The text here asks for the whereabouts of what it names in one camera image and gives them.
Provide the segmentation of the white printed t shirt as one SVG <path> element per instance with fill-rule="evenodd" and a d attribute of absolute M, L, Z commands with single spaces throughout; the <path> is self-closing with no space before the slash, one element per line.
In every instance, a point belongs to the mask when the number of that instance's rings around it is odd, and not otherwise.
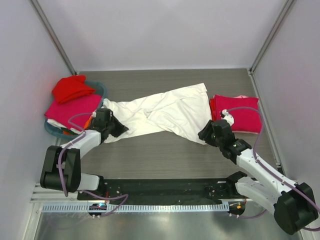
<path fill-rule="evenodd" d="M 198 133 L 211 120 L 211 109 L 204 83 L 157 93 L 132 101 L 104 99 L 103 107 L 128 130 L 119 137 L 108 137 L 104 143 L 167 131 L 204 145 Z"/>

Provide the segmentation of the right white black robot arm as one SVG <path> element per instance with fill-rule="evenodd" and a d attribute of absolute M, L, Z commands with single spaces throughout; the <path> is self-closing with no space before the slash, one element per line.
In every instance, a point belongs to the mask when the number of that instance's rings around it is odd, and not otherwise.
<path fill-rule="evenodd" d="M 312 188 L 297 184 L 265 162 L 245 140 L 235 137 L 231 125 L 225 120 L 209 120 L 198 133 L 206 144 L 219 148 L 222 155 L 250 173 L 230 175 L 225 185 L 231 198 L 239 195 L 255 201 L 270 214 L 278 226 L 293 235 L 319 218 Z"/>

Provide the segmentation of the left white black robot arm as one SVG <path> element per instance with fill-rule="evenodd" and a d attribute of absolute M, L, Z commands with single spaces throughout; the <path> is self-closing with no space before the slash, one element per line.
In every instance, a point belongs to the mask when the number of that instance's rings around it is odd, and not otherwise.
<path fill-rule="evenodd" d="M 47 148 L 40 186 L 44 189 L 69 193 L 83 192 L 100 200 L 106 195 L 104 178 L 83 173 L 81 159 L 92 149 L 101 145 L 109 136 L 120 137 L 129 130 L 115 116 L 112 110 L 100 108 L 91 115 L 87 128 L 79 136 L 61 146 Z"/>

